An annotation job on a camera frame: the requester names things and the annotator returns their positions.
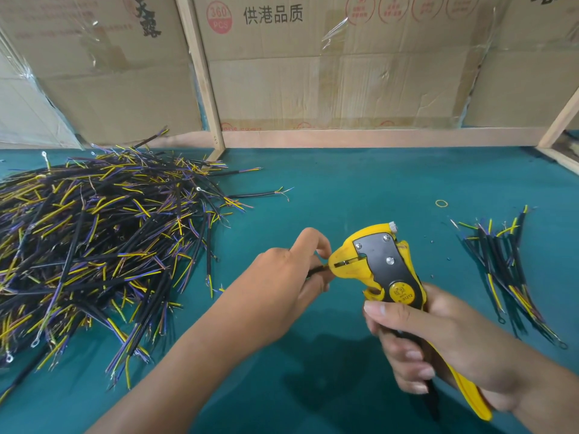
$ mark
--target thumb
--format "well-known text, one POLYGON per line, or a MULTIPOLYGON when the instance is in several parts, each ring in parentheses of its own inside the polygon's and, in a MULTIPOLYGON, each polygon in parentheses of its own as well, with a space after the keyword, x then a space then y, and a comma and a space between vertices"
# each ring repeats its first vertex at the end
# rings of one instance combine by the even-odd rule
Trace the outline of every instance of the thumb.
POLYGON ((308 278, 302 286, 302 290, 298 295, 298 313, 304 312, 309 305, 311 305, 314 300, 324 292, 324 286, 326 282, 324 277, 317 273, 308 278))
POLYGON ((409 332, 426 340, 431 340, 432 335, 440 332, 445 320, 403 303, 366 301, 364 311, 382 326, 409 332))

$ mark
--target fingernail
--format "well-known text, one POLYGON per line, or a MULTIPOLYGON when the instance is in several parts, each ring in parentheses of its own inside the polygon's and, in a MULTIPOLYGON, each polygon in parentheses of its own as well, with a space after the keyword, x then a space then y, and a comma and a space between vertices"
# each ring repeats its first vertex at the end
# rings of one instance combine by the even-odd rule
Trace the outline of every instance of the fingernail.
POLYGON ((364 311, 370 315, 386 315, 386 307, 381 301, 366 301, 364 311))
POLYGON ((432 367, 426 367, 425 369, 422 369, 418 373, 418 377, 420 379, 424 379, 425 381, 427 381, 428 379, 434 378, 435 375, 436 375, 436 373, 434 372, 434 369, 432 367))
POLYGON ((412 391, 417 395, 425 395, 429 392, 429 388, 422 382, 413 382, 410 386, 412 387, 412 391))
POLYGON ((406 357, 412 361, 422 361, 422 354, 417 350, 406 352, 406 357))

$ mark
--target right hand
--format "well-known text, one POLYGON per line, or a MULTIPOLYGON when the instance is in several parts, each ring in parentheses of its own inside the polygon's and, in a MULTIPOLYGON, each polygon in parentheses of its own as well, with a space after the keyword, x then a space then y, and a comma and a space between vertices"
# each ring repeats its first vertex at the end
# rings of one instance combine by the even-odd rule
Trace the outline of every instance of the right hand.
POLYGON ((364 316, 373 335, 380 338, 394 370, 398 386, 406 392, 427 392, 425 379, 434 372, 456 387, 444 360, 472 381, 485 399, 499 411, 517 407, 543 356, 484 318, 453 295, 424 284, 427 311, 401 303, 366 301, 364 316), (390 330, 401 330, 428 341, 422 348, 398 338, 390 330))

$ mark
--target left hand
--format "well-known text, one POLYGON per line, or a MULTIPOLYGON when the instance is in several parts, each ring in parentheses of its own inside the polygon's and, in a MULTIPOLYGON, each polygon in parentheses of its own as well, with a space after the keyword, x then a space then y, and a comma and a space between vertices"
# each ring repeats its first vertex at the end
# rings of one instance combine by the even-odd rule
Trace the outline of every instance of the left hand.
POLYGON ((271 248, 258 255, 205 315, 213 316, 214 322, 227 323, 222 331, 235 344, 244 344, 246 355, 273 343, 329 289, 334 278, 330 271, 306 280, 309 269, 322 265, 316 251, 324 259, 332 254, 326 237, 306 228, 292 248, 271 248))

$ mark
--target hand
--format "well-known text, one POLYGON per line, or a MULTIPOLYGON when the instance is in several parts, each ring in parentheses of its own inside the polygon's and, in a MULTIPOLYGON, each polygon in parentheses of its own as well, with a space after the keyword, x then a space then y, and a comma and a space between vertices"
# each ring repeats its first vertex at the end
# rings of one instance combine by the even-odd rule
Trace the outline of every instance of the hand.
POLYGON ((258 255, 202 319, 217 314, 227 323, 223 331, 244 345, 244 355, 278 340, 334 278, 322 271, 306 280, 309 269, 322 265, 316 251, 324 259, 332 254, 326 237, 306 228, 291 249, 271 248, 258 255))
POLYGON ((436 371, 456 387, 442 355, 457 372, 481 388, 494 408, 513 410, 533 377, 533 361, 542 356, 460 299, 433 285, 424 284, 424 289, 428 312, 401 303, 367 301, 364 305, 368 328, 380 338, 398 386, 409 393, 426 393, 424 380, 433 378, 436 371), (428 344, 419 347, 396 337, 389 329, 418 335, 440 355, 428 344))

